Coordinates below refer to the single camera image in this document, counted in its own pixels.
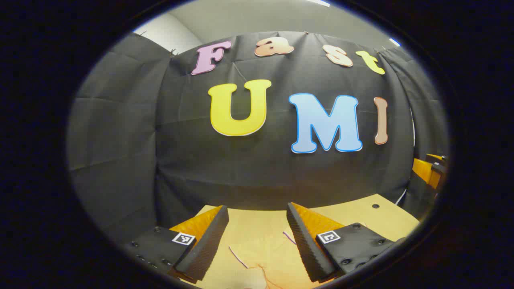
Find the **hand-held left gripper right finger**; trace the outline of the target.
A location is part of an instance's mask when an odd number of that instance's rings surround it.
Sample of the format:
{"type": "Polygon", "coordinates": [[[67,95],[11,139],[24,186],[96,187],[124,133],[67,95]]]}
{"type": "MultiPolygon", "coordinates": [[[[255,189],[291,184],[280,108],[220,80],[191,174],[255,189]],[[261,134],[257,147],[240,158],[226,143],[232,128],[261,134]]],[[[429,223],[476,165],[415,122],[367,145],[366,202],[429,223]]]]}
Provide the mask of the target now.
{"type": "Polygon", "coordinates": [[[352,275],[396,247],[396,242],[362,223],[342,225],[293,202],[288,203],[286,216],[312,282],[352,275]]]}

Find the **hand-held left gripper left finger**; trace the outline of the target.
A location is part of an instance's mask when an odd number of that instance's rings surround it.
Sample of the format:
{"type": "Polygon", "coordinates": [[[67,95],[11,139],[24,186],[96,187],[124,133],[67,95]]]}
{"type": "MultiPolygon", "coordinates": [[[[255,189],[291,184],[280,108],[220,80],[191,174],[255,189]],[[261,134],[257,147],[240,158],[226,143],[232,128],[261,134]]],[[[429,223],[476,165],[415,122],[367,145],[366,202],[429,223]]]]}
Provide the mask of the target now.
{"type": "Polygon", "coordinates": [[[228,208],[218,206],[172,228],[157,226],[130,241],[130,257],[162,274],[201,281],[228,223],[228,208]]]}

